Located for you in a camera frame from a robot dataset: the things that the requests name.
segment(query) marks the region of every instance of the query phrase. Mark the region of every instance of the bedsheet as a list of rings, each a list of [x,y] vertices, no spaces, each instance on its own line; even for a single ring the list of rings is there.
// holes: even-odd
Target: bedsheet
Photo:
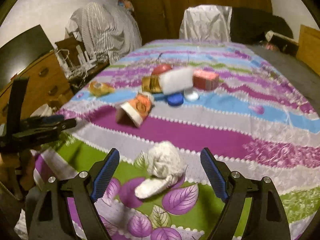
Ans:
[[[200,91],[195,102],[170,107],[156,101],[138,128],[115,121],[115,105],[133,98],[141,77],[161,61],[194,66],[220,75],[215,91]],[[59,111],[78,118],[76,128],[63,133],[36,159],[35,180],[42,186],[54,175],[74,177],[102,160],[111,148],[121,161],[95,206],[116,239],[206,239],[224,204],[218,199],[200,164],[208,147],[230,170],[247,178],[272,178],[296,239],[318,209],[320,197],[320,119],[310,103],[270,63],[242,44],[161,40],[131,52],[95,77],[116,92],[100,98],[87,88]],[[171,141],[187,163],[185,176],[170,190],[140,201],[134,189],[148,177],[141,151]],[[72,198],[69,210],[85,238]],[[244,205],[235,238],[241,237],[250,199]]]

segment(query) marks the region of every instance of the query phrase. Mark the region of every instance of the wooden dresser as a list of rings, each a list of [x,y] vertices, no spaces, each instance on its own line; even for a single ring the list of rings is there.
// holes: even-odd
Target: wooden dresser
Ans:
[[[73,97],[54,51],[31,63],[16,77],[29,77],[22,104],[21,118],[29,117],[40,106],[63,97],[67,102]],[[0,123],[6,121],[12,81],[0,92]]]

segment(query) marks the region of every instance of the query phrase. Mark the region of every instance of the blue bottle cap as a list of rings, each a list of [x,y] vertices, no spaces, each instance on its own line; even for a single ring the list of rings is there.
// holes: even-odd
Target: blue bottle cap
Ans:
[[[182,93],[176,93],[167,96],[166,99],[169,106],[180,106],[183,104],[183,94]]]

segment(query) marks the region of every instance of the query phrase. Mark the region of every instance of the wooden door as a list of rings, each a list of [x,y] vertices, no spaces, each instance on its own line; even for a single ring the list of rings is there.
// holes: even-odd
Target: wooden door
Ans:
[[[130,0],[142,43],[169,38],[162,0]]]

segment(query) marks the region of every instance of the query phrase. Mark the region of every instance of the colorful bedspread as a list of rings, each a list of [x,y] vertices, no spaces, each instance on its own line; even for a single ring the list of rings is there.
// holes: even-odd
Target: colorful bedspread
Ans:
[[[141,77],[150,75],[156,59],[174,67],[194,66],[219,73],[215,91],[200,92],[196,102],[174,108],[156,101],[138,128],[117,124],[115,104],[133,98]],[[230,170],[247,178],[272,178],[290,223],[292,239],[306,228],[320,197],[320,119],[308,101],[268,62],[241,44],[154,41],[100,73],[115,93],[95,98],[86,88],[60,113],[79,119],[36,160],[41,186],[55,175],[74,177],[102,160],[111,148],[121,161],[103,198],[95,206],[113,240],[206,239],[224,204],[200,164],[208,147]],[[134,189],[148,177],[141,151],[171,141],[188,167],[170,190],[140,201]],[[85,238],[73,199],[68,200],[77,233]],[[250,208],[245,202],[235,237],[242,235]]]

